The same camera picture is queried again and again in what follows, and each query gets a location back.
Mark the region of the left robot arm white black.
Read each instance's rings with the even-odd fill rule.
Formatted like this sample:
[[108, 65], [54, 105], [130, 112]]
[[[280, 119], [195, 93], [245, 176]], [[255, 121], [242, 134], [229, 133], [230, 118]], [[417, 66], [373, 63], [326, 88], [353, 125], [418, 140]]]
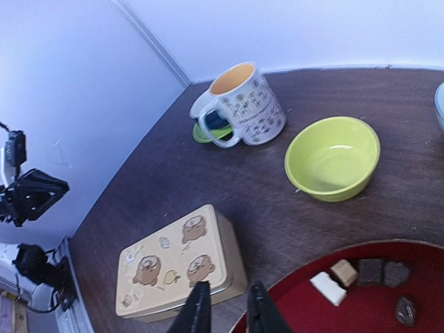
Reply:
[[[35, 221], [67, 192], [69, 185], [39, 169], [31, 169], [19, 176], [9, 186], [1, 186], [1, 222], [13, 223], [20, 228], [26, 221]], [[48, 309], [36, 309], [26, 304], [36, 314], [50, 314], [61, 308], [67, 311], [78, 298], [69, 260], [66, 256], [57, 264], [49, 261], [49, 254], [37, 244], [1, 244], [1, 265], [15, 274], [17, 302], [22, 302], [19, 278], [22, 276], [36, 285], [52, 288]]]

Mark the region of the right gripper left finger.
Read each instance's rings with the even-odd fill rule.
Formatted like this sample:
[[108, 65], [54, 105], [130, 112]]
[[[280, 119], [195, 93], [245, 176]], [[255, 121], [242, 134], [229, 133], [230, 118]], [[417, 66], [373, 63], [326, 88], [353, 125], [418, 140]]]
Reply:
[[211, 320], [210, 284], [197, 282], [168, 333], [209, 333]]

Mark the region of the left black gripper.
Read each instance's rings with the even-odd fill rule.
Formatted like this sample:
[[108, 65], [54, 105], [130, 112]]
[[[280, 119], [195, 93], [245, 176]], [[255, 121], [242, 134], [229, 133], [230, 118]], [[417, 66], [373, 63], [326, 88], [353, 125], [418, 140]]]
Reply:
[[66, 181], [31, 169], [13, 182], [12, 194], [1, 186], [1, 222], [20, 228], [26, 221], [36, 221], [68, 191]]

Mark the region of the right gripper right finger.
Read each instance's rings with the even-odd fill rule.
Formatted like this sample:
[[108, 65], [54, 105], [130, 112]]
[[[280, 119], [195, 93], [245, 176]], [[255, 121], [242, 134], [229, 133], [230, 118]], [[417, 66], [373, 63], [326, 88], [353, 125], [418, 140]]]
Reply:
[[252, 333], [284, 333], [291, 328], [261, 281], [253, 282], [248, 290], [247, 328]]

